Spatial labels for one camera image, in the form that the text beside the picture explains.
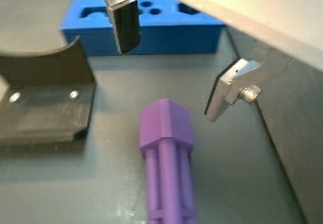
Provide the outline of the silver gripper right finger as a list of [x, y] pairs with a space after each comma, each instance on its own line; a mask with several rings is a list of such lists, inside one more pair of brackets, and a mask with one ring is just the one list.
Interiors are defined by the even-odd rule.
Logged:
[[280, 76], [294, 57], [255, 42], [247, 59], [235, 59], [216, 77], [204, 116], [215, 122], [239, 99], [251, 104], [262, 93], [260, 84]]

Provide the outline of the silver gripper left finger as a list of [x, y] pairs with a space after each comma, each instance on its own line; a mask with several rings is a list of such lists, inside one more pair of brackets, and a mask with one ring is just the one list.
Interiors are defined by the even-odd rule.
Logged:
[[104, 2], [118, 50], [120, 54], [126, 54], [140, 43], [138, 1], [104, 0]]

